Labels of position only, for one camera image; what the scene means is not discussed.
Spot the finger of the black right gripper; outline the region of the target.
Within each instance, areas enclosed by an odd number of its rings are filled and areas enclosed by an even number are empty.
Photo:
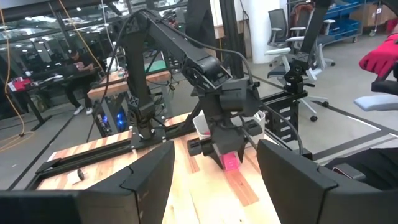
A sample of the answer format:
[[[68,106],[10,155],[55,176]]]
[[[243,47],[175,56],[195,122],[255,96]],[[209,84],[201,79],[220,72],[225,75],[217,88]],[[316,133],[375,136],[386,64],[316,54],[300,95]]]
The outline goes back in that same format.
[[[216,162],[216,164],[221,170],[224,170],[224,164],[220,159],[220,156],[216,152],[211,153],[211,158]]]
[[[243,142],[242,145],[239,147],[239,149],[237,150],[238,153],[238,158],[240,163],[243,163],[243,157],[244,157],[244,150],[246,148],[246,143]]]

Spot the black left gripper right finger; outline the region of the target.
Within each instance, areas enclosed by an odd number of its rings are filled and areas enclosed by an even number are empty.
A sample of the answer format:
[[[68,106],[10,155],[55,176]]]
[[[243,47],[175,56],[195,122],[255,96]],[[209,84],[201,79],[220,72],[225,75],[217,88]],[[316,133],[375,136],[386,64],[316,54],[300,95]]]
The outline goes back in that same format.
[[[281,224],[398,224],[398,189],[366,184],[347,163],[328,169],[267,140],[257,160]]]

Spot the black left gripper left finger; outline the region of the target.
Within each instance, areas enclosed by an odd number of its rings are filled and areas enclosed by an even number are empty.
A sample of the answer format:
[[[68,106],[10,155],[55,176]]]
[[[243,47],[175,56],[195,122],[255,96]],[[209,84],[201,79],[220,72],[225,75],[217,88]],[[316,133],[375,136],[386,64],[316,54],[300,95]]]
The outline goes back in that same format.
[[[85,190],[0,191],[0,224],[161,224],[174,161],[167,141]]]

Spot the pink wall charger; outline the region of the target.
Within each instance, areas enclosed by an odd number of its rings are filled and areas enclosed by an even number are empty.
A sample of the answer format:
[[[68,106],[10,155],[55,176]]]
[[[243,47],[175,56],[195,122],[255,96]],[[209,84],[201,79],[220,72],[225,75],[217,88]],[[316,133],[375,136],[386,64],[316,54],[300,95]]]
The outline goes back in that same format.
[[[221,164],[225,171],[238,170],[241,164],[238,153],[230,152],[220,156]]]

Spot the black mesh office chair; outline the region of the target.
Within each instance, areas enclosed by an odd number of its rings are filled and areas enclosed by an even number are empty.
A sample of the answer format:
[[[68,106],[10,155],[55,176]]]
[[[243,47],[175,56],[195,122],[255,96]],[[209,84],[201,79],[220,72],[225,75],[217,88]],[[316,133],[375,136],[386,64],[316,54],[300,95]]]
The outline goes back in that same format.
[[[291,27],[287,24],[283,9],[274,9],[268,12],[271,24],[271,37],[268,45],[276,48],[288,47],[288,38],[299,37],[306,31],[306,27]]]

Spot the black office desk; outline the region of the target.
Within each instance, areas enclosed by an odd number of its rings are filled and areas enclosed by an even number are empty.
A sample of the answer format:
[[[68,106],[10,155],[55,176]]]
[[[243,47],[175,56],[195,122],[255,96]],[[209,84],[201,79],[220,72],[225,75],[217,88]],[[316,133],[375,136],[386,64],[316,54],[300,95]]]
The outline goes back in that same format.
[[[42,115],[40,114],[40,111],[37,109],[36,105],[34,105],[34,102],[32,101],[29,92],[32,90],[38,90],[50,85],[61,85],[64,83],[68,83],[72,81],[74,78],[79,78],[79,77],[84,77],[85,75],[89,75],[91,73],[98,72],[100,70],[99,67],[95,67],[92,72],[79,72],[74,66],[72,65],[67,65],[64,67],[56,68],[54,70],[50,70],[41,74],[38,74],[36,77],[31,78],[31,77],[25,77],[25,78],[30,78],[32,80],[32,83],[30,86],[26,86],[25,90],[22,91],[11,91],[7,85],[6,90],[7,93],[6,95],[9,95],[10,93],[20,93],[27,102],[27,104],[30,106],[31,111],[34,113],[35,117],[37,118],[37,121],[39,122],[36,126],[34,126],[31,131],[34,132],[37,129],[39,129],[43,124],[45,124],[52,116],[48,116],[43,118]]]

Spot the grey plastic bin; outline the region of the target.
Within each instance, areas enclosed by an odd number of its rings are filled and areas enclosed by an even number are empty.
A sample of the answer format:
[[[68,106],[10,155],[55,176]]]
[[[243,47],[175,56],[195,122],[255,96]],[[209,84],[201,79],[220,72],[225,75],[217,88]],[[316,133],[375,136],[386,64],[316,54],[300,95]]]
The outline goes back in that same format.
[[[254,142],[264,138],[265,117],[265,114],[260,110],[253,117],[243,117],[243,120],[245,121],[255,120],[262,129],[261,134],[257,134],[255,136],[251,135],[251,138]],[[198,116],[193,118],[193,124],[200,139],[205,139],[210,136],[210,130],[202,110]]]

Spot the black labelled drawer cabinet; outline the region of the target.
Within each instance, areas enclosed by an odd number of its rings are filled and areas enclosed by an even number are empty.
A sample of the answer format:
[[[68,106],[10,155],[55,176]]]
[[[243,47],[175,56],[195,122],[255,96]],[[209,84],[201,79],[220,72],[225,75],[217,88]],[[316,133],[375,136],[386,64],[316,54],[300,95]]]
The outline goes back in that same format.
[[[306,96],[306,91],[298,94],[291,94],[283,91],[264,96],[261,98],[261,101],[274,111],[279,112],[296,130],[299,130],[299,100]],[[297,136],[283,119],[280,119],[273,112],[265,108],[261,110],[266,115],[265,128],[281,138],[284,142],[297,140]]]

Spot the white sticker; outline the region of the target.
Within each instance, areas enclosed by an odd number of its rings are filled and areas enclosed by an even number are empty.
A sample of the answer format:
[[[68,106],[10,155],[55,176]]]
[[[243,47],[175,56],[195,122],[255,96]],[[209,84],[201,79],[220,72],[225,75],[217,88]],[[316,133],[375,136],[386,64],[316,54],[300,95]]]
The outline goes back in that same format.
[[[77,175],[77,170],[75,170],[75,171],[69,173],[69,174],[67,175],[67,180],[68,180],[68,182],[71,183],[72,185],[73,185],[73,184],[77,184],[77,183],[79,183],[79,182],[82,181],[82,180],[79,179],[79,177],[78,177],[78,175]]]

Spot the computer tower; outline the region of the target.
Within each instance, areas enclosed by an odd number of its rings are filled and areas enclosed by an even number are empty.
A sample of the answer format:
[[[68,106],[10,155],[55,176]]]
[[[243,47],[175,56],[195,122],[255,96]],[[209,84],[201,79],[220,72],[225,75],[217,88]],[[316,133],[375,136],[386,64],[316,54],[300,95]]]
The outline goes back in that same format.
[[[99,106],[98,114],[93,114],[93,117],[102,137],[122,133],[129,129],[125,100],[106,97],[102,104],[100,100],[95,100],[93,105]]]

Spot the black padded seat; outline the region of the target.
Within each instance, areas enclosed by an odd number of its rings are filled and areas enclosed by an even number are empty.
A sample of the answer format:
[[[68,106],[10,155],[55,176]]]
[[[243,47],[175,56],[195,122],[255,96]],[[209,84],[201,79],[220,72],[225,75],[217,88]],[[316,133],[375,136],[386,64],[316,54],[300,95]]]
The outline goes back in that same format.
[[[398,189],[398,147],[368,149],[347,157],[338,157],[325,167],[348,164],[366,176],[364,181],[379,190]]]

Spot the wooden workbench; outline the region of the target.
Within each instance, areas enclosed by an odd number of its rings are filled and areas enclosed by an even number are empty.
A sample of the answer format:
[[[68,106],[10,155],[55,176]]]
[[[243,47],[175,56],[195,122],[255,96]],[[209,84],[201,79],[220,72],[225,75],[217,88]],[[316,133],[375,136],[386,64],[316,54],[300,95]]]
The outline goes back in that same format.
[[[128,91],[127,85],[128,73],[119,76],[118,72],[113,72],[109,75],[108,90],[106,96],[116,95]],[[146,76],[146,81],[148,85],[151,84],[166,84],[171,78],[171,73],[169,71],[163,71],[158,73],[153,73]],[[104,94],[106,88],[106,77],[102,78],[97,85],[94,85],[88,92],[88,96],[92,100],[100,100]]]

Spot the chair with blue-grey seat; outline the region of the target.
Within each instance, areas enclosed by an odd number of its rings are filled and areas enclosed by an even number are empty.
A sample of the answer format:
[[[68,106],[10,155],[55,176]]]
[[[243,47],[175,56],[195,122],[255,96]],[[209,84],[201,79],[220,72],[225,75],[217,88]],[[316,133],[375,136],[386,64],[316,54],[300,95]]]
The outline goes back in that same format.
[[[362,96],[354,104],[363,111],[398,111],[398,63],[371,83],[371,91],[379,95]]]

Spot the person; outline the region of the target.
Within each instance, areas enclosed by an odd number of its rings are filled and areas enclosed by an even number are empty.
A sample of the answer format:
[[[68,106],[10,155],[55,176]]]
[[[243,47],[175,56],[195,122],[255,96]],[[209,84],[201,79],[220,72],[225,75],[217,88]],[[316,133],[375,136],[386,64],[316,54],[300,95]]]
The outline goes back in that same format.
[[[70,63],[76,66],[79,72],[92,72],[94,70],[93,57],[87,53],[80,54],[75,49],[69,49],[68,54],[70,56]],[[75,107],[74,115],[78,115],[83,109],[86,109],[86,114],[90,115],[93,112],[93,105],[91,99],[88,97],[88,92],[90,91],[90,85],[95,81],[95,74],[91,73],[85,75],[84,77],[74,78],[65,87],[65,94],[69,102]],[[81,88],[83,91],[83,97],[85,99],[85,106],[76,99],[74,91],[77,88]]]

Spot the white jug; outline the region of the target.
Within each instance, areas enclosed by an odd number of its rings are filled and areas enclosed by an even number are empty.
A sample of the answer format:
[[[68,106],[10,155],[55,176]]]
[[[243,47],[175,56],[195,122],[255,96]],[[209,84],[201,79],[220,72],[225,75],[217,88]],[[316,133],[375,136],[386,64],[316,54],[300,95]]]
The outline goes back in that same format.
[[[112,57],[108,57],[106,59],[106,68],[109,71],[109,73],[116,72],[118,69],[118,63],[116,59],[113,59]]]

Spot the blue shelf cart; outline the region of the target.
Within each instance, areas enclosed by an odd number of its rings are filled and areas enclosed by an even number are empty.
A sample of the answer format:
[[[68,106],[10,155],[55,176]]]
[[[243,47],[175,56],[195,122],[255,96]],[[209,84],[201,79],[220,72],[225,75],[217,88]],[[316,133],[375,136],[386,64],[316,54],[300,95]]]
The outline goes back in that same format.
[[[324,34],[329,42],[349,40],[358,41],[363,33],[363,6],[366,0],[331,0],[329,10],[324,16]]]

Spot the red box on desk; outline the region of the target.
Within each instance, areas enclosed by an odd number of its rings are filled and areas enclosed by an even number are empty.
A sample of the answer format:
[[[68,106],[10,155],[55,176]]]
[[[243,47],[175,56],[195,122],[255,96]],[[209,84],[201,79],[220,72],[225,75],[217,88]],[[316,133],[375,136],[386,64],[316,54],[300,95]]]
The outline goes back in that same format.
[[[7,85],[13,92],[25,90],[26,86],[30,86],[32,80],[30,78],[15,78],[12,79]]]

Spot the cardboard box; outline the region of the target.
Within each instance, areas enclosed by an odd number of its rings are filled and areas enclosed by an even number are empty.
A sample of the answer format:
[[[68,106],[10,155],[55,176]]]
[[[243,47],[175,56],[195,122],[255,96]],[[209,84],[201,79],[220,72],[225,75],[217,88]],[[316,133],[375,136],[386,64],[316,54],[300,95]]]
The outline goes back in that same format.
[[[377,4],[367,3],[350,14],[350,18],[362,22],[364,27],[383,25],[397,16],[387,6],[382,5],[378,10]]]

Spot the black structural post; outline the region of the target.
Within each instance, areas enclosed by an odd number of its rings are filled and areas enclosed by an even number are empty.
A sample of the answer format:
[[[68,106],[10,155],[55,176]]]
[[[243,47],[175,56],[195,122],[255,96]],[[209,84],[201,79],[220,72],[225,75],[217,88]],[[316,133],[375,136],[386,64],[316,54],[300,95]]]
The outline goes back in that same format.
[[[226,37],[226,47],[228,50],[240,52],[240,41],[236,21],[234,0],[219,0],[220,11],[223,21],[224,36]],[[242,78],[243,65],[241,57],[237,54],[230,54],[230,70],[235,78]]]

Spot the white frame office chair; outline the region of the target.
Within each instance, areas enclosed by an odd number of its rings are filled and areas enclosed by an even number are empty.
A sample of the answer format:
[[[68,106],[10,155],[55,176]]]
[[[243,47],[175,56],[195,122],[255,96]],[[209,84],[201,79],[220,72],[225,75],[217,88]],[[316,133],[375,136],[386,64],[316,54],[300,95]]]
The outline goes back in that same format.
[[[292,37],[289,38],[292,40],[289,40],[289,42],[302,42],[304,39],[303,37]],[[289,61],[288,55],[292,53],[292,49],[290,47],[284,47],[280,49],[274,49],[274,50],[268,50],[265,52],[265,55],[279,55],[281,56],[281,65],[276,67],[275,69],[271,70],[267,77],[268,78],[276,78],[278,81],[285,85],[286,81],[284,79],[284,75],[290,70],[290,64],[292,62]],[[317,76],[321,74],[324,69],[327,67],[334,67],[336,65],[335,61],[332,59],[325,58],[323,55],[323,45],[321,43],[316,44],[313,49],[313,53],[311,53],[313,56],[312,62],[313,65],[310,66],[308,70],[305,71],[304,75],[302,75],[303,82],[305,86],[309,87],[315,87],[315,82],[317,80]],[[319,96],[307,96],[305,98],[308,98],[309,100],[323,100],[322,105],[324,107],[327,107],[329,105],[328,98],[324,97],[319,97]],[[318,117],[317,117],[317,112],[308,104],[307,101],[305,101],[305,98],[299,99],[300,103],[303,103],[311,112],[312,116],[310,117],[311,122],[316,122]]]

